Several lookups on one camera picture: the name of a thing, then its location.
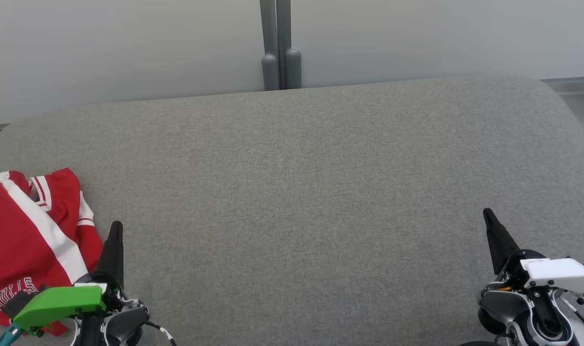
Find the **red shorts with white stripe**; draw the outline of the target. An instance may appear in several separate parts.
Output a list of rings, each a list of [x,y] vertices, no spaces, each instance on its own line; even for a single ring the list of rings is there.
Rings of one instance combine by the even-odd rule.
[[[96,269],[102,241],[78,177],[68,168],[0,173],[0,325],[18,293],[72,285]]]

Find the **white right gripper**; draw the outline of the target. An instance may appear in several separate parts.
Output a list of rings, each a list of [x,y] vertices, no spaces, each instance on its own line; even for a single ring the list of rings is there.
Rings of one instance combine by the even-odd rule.
[[[483,217],[492,267],[494,274],[499,274],[520,247],[491,208],[483,209]],[[548,286],[584,294],[584,265],[573,258],[521,259],[517,264],[521,272],[512,273],[509,278],[509,283],[516,289]]]

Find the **grey partition post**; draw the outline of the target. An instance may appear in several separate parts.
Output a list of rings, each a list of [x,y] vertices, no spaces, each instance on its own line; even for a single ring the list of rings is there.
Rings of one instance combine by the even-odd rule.
[[[292,46],[291,1],[259,0],[266,91],[301,88],[301,52]]]

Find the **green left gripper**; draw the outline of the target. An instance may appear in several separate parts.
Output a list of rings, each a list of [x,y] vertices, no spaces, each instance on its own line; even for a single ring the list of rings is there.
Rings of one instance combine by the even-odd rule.
[[[35,294],[13,317],[24,331],[50,326],[66,318],[112,313],[124,297],[124,226],[113,221],[103,243],[97,272],[86,273],[73,285]]]

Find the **grey fabric sofa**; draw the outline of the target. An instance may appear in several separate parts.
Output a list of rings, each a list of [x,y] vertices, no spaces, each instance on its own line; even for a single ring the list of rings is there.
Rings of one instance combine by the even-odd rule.
[[[108,103],[15,121],[0,173],[68,167],[124,285],[184,345],[492,340],[483,209],[584,261],[584,128],[548,85],[455,76]]]

